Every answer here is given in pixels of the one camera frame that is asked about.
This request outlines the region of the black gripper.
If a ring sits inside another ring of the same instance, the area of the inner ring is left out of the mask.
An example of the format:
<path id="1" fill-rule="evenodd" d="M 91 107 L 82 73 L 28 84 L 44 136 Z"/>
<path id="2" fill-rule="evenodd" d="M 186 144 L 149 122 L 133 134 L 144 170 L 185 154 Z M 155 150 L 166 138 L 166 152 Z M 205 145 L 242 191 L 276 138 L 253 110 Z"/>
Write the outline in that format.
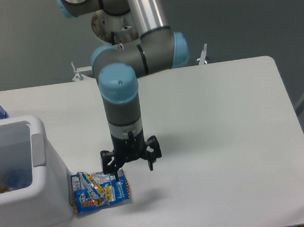
<path id="1" fill-rule="evenodd" d="M 118 139 L 111 136 L 113 151 L 102 150 L 101 167 L 105 175 L 114 175 L 116 181 L 119 181 L 118 171 L 121 168 L 119 164 L 125 164 L 138 159 L 144 159 L 148 162 L 148 167 L 153 171 L 153 164 L 158 158 L 162 157 L 159 141 L 153 135 L 145 142 L 143 130 L 137 136 L 131 139 Z"/>

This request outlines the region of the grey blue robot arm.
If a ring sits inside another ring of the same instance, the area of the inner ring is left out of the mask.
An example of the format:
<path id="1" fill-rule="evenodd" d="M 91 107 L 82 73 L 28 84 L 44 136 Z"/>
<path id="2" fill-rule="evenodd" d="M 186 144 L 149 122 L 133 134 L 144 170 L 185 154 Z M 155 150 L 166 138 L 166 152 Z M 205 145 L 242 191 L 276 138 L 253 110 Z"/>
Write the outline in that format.
<path id="1" fill-rule="evenodd" d="M 162 153 L 155 136 L 144 139 L 138 79 L 166 69 L 182 67 L 189 50 L 184 35 L 173 32 L 161 0 L 56 0 L 67 17 L 99 10 L 111 17 L 132 15 L 139 43 L 97 48 L 91 69 L 110 130 L 113 150 L 100 152 L 102 170 L 116 175 L 126 163 L 144 159 L 152 166 Z"/>

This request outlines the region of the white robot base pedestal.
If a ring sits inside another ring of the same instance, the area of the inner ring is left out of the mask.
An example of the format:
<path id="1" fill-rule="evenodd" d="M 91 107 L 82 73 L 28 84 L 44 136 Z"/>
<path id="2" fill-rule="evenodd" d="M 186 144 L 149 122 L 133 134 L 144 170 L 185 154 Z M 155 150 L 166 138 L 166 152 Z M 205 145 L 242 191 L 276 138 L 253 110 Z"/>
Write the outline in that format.
<path id="1" fill-rule="evenodd" d="M 111 16 L 104 10 L 93 14 L 91 20 L 93 34 L 106 45 L 137 42 L 140 38 L 131 12 L 121 16 Z"/>

